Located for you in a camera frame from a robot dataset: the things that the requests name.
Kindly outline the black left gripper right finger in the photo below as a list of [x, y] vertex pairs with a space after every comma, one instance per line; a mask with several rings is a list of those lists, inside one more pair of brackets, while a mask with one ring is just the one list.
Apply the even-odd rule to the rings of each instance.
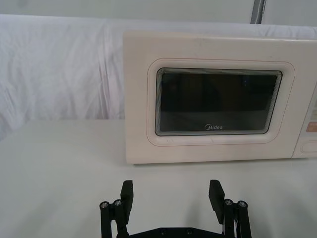
[[209, 199], [224, 238], [248, 238], [249, 214], [247, 202], [233, 202], [225, 198], [220, 181], [212, 179], [209, 186]]

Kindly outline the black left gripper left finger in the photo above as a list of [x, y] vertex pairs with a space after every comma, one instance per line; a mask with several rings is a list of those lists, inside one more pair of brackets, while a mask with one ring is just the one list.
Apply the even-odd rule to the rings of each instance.
[[128, 238], [127, 224], [133, 204], [133, 181], [125, 180], [122, 185], [120, 198], [113, 203], [107, 201], [99, 205], [101, 213], [101, 237], [111, 238], [111, 222], [115, 221], [117, 226], [117, 237]]

